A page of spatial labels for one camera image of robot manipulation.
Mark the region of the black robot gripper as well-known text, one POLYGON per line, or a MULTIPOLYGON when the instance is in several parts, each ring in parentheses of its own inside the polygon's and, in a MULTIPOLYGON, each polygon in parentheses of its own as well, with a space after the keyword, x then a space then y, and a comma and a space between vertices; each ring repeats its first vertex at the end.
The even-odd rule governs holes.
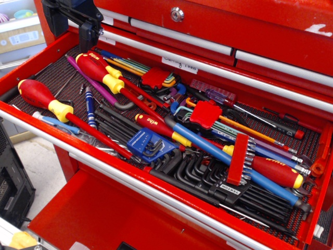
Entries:
POLYGON ((42 1, 47 24, 55 37, 65 33, 68 21, 79 27, 79 50, 86 53, 97 45, 103 15, 93 1, 42 1))

